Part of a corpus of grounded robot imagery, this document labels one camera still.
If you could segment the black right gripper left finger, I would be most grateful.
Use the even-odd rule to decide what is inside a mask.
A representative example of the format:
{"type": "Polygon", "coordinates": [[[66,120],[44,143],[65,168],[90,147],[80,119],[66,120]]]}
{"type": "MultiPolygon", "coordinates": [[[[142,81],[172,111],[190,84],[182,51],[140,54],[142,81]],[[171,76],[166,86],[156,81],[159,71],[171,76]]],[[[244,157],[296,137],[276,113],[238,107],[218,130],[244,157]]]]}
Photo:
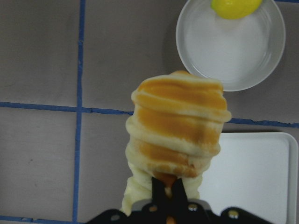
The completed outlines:
{"type": "Polygon", "coordinates": [[[165,192],[165,185],[159,179],[154,177],[152,180],[152,200],[151,200],[151,210],[167,210],[169,198],[165,192]]]}

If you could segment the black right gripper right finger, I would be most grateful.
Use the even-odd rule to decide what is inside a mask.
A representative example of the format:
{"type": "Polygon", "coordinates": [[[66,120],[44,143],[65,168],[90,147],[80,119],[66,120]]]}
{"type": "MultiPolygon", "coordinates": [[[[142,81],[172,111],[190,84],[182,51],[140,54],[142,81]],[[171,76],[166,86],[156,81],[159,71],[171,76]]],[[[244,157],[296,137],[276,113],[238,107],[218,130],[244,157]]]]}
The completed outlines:
{"type": "Polygon", "coordinates": [[[182,179],[177,179],[171,187],[171,206],[174,210],[186,210],[188,199],[182,179]]]}

